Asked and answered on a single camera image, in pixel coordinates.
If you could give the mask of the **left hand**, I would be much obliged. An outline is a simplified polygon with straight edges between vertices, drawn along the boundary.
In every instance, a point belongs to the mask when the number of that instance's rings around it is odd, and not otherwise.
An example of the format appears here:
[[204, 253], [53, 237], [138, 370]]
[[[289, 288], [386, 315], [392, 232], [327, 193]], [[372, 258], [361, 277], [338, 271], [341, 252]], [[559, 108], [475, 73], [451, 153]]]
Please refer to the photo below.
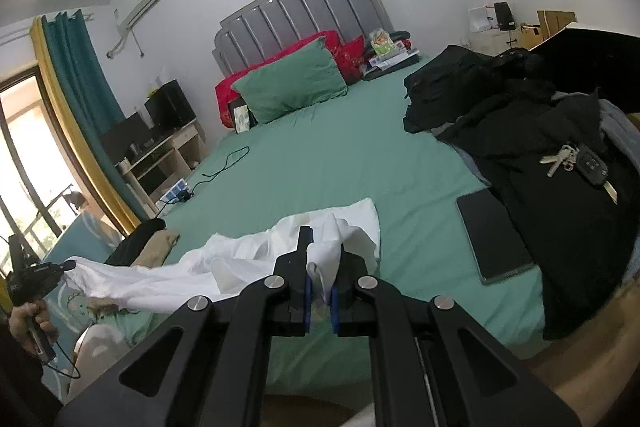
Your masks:
[[37, 355], [34, 336], [29, 332], [29, 326], [34, 325], [37, 325], [47, 335], [51, 343], [58, 340], [58, 328], [52, 323], [48, 305], [42, 299], [14, 307], [9, 318], [12, 337], [30, 355]]

